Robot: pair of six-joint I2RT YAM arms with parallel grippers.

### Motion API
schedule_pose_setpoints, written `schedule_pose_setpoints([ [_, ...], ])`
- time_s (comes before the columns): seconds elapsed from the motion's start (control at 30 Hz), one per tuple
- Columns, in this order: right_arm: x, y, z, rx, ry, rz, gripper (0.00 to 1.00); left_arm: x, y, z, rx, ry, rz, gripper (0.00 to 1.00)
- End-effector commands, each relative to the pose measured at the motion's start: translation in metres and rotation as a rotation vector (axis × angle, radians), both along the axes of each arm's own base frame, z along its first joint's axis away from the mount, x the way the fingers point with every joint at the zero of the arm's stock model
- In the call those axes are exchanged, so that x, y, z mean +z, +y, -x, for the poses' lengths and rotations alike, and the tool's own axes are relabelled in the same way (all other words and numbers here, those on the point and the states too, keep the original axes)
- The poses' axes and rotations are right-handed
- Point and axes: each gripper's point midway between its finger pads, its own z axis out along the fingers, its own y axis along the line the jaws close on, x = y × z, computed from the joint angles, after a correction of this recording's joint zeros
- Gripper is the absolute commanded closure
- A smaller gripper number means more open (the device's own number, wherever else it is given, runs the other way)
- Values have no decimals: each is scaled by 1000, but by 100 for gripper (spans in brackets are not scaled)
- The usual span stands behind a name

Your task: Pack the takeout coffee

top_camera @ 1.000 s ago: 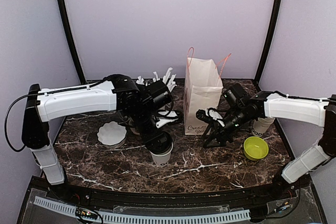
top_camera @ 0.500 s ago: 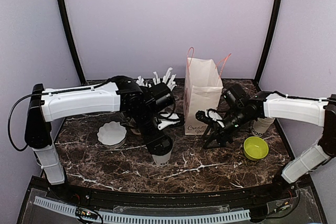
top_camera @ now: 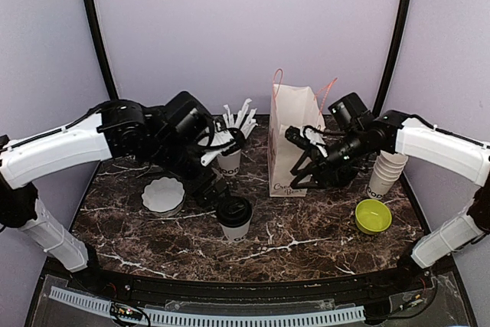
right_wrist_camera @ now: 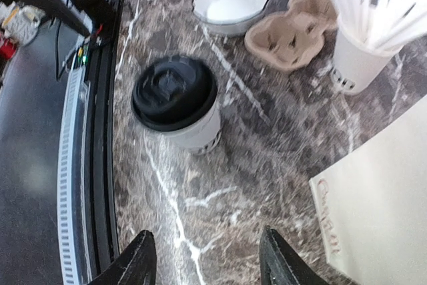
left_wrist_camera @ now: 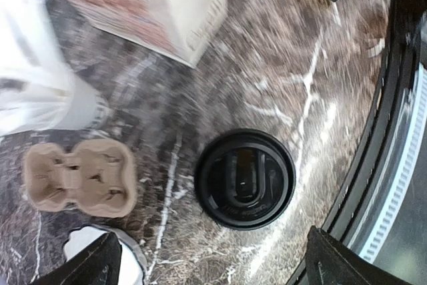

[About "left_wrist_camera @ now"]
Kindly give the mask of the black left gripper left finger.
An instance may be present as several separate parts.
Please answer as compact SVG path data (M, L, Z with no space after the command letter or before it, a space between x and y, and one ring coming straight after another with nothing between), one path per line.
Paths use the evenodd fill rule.
M121 244L113 232L101 235L70 261L33 284L111 284L119 282Z

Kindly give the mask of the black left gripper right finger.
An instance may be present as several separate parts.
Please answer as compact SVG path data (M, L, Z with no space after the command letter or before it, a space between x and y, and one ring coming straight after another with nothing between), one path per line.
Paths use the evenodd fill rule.
M405 284L366 262L321 228L308 232L306 273L309 284Z

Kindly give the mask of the black cup lid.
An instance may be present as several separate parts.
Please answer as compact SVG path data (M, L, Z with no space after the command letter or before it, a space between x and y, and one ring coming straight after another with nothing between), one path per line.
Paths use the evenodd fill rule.
M256 230L277 220L296 186L289 151L257 129L233 129L209 142L194 170L202 210L233 230Z

